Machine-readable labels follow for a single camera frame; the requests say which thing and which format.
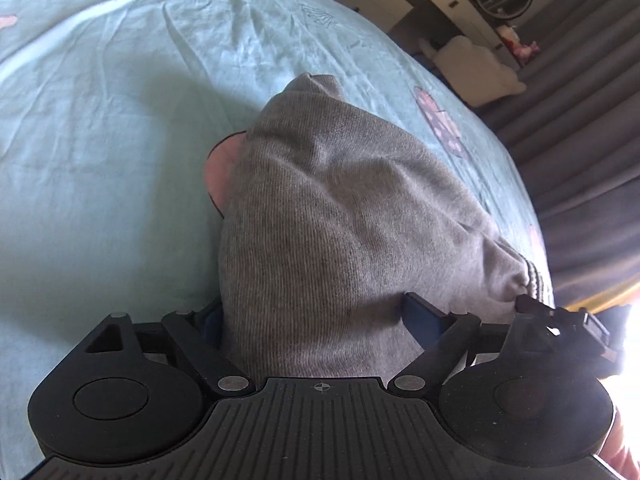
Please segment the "grey curtain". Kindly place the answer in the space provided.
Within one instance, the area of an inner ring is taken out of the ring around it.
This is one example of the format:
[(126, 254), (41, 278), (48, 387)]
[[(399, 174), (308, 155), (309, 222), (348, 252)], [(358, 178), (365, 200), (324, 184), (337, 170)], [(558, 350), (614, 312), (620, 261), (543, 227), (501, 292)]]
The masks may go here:
[(488, 105), (533, 200), (558, 304), (639, 278), (639, 0), (552, 0), (527, 89)]

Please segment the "white fluffy stool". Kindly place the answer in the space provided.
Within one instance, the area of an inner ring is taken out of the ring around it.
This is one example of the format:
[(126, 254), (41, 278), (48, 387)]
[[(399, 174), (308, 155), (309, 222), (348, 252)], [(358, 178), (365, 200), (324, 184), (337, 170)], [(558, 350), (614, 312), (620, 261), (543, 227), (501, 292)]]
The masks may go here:
[(491, 50), (473, 44), (465, 36), (452, 38), (439, 50), (423, 38), (418, 40), (418, 46), (449, 87), (470, 107), (482, 107), (505, 96), (519, 96), (527, 89), (513, 68), (503, 65)]

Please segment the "grey knit pants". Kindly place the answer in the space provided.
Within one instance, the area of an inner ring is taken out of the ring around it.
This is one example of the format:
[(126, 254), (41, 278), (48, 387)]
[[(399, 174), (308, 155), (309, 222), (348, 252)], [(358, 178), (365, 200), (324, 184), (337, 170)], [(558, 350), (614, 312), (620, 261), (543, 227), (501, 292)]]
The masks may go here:
[(427, 147), (303, 74), (272, 98), (232, 170), (219, 249), (222, 348), (250, 378), (390, 380), (419, 354), (415, 292), (506, 323), (550, 281)]

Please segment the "light blue printed bedsheet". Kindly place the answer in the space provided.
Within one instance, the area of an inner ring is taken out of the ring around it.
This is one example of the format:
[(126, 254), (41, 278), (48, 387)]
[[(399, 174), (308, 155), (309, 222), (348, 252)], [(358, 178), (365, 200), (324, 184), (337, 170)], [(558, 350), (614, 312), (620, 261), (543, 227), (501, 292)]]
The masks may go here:
[(37, 385), (105, 315), (219, 292), (205, 159), (302, 73), (403, 128), (502, 236), (549, 271), (497, 137), (442, 82), (332, 0), (1, 0), (1, 474), (42, 459)]

